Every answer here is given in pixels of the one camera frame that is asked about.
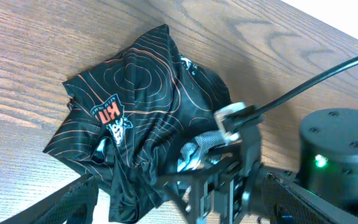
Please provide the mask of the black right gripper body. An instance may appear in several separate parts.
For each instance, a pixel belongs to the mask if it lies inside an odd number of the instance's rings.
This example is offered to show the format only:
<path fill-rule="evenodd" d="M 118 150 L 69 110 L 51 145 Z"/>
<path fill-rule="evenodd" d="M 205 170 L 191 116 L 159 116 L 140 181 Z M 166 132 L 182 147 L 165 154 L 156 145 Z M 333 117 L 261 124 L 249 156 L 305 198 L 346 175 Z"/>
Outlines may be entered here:
<path fill-rule="evenodd" d="M 220 223 L 240 223 L 251 214 L 252 189 L 262 166 L 262 137 L 257 126 L 238 129 L 241 142 L 232 153 L 206 169 L 161 175 L 158 186 L 173 200 L 187 223 L 206 223 L 214 211 Z"/>

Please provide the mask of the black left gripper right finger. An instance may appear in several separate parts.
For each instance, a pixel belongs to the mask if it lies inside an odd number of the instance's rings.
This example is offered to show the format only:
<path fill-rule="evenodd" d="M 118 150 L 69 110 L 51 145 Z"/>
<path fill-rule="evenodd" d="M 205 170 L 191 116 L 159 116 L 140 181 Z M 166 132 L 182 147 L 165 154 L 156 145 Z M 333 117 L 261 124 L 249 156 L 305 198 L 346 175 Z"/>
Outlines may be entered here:
<path fill-rule="evenodd" d="M 358 224 L 357 215 L 271 172 L 261 183 L 261 207 L 270 223 Z"/>

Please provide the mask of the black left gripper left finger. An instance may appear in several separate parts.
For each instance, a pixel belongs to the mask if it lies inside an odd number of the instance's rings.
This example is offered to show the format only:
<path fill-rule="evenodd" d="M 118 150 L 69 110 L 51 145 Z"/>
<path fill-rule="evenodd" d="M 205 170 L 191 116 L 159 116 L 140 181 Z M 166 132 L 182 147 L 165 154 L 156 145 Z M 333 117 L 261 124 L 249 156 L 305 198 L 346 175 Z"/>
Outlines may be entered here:
<path fill-rule="evenodd" d="M 98 193 L 96 177 L 86 174 L 1 224 L 91 224 Z"/>

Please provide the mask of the black cycling jersey orange lines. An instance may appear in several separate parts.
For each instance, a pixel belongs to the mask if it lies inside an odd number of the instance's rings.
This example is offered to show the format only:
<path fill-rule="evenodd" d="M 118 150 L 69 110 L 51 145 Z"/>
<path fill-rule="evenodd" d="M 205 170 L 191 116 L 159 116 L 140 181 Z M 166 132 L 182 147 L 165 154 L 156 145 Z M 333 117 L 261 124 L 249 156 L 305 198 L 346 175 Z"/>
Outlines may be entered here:
<path fill-rule="evenodd" d="M 214 112 L 231 103 L 220 76 L 181 54 L 166 24 L 63 86 L 70 113 L 44 153 L 94 175 L 119 223 L 168 200 L 158 175 L 195 158 L 197 135 L 217 130 Z"/>

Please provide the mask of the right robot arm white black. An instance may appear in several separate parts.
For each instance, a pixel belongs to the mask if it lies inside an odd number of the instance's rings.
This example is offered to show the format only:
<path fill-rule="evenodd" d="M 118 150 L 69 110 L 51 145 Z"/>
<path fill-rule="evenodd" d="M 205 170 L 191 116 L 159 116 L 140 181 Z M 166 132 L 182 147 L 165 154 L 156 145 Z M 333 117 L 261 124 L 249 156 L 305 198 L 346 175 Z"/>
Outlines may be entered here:
<path fill-rule="evenodd" d="M 358 110 L 318 110 L 301 121 L 296 173 L 262 163 L 255 106 L 234 103 L 215 119 L 224 144 L 206 156 L 223 158 L 158 180 L 188 223 L 205 223 L 209 212 L 221 223 L 247 215 L 271 223 L 358 223 Z"/>

